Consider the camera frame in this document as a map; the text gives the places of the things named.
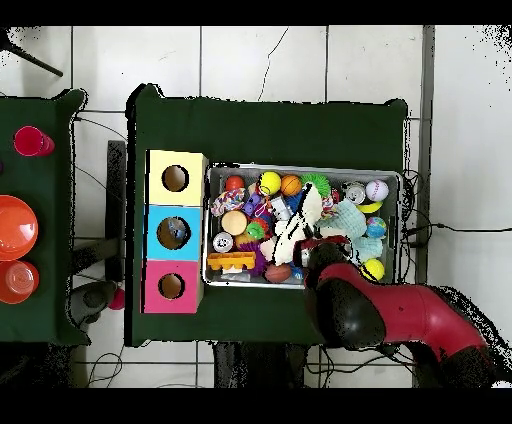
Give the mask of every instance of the green toy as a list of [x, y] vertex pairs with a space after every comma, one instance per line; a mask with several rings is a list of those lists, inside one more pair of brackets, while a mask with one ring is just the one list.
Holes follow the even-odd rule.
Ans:
[[302, 185], [309, 181], [312, 182], [322, 197], [329, 197], [331, 194], [331, 186], [329, 184], [329, 180], [322, 174], [304, 174], [302, 177], [300, 177], [300, 180], [302, 181]]

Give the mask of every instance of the red cup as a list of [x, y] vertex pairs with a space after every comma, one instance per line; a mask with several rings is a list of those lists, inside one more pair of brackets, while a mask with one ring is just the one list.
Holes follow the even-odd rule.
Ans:
[[14, 148], [22, 156], [47, 156], [55, 149], [55, 143], [37, 128], [26, 126], [14, 136]]

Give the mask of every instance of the red ball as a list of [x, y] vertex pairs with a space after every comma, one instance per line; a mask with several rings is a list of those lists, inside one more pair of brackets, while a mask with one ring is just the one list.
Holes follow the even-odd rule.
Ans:
[[244, 188], [245, 183], [242, 177], [238, 175], [232, 175], [226, 180], [226, 191], [237, 190]]
[[288, 264], [282, 264], [279, 266], [270, 264], [265, 271], [265, 279], [271, 283], [282, 283], [290, 278], [291, 275], [292, 269]]

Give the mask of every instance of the hole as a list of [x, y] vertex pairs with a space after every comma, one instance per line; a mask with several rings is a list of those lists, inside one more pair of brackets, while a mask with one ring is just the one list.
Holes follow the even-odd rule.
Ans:
[[158, 225], [156, 236], [166, 249], [181, 249], [190, 239], [190, 227], [181, 218], [165, 218]]
[[168, 166], [162, 173], [162, 184], [173, 193], [185, 190], [188, 186], [187, 170], [179, 165]]
[[177, 299], [185, 291], [185, 281], [178, 274], [164, 275], [158, 281], [158, 291], [166, 299]]

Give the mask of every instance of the green table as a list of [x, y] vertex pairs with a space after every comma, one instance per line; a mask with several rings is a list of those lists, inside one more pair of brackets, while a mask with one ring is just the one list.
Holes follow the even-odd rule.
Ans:
[[401, 172], [407, 105], [249, 103], [163, 98], [141, 85], [127, 102], [128, 276], [125, 341], [320, 341], [299, 290], [205, 286], [194, 315], [141, 314], [144, 155], [147, 149], [203, 153], [238, 162]]
[[[35, 212], [39, 236], [23, 259], [40, 274], [39, 287], [25, 302], [0, 303], [0, 341], [88, 343], [66, 314], [73, 228], [70, 122], [84, 97], [80, 90], [64, 91], [54, 99], [0, 97], [0, 194], [19, 197]], [[33, 158], [16, 153], [13, 135], [24, 125], [48, 134], [54, 152]]]

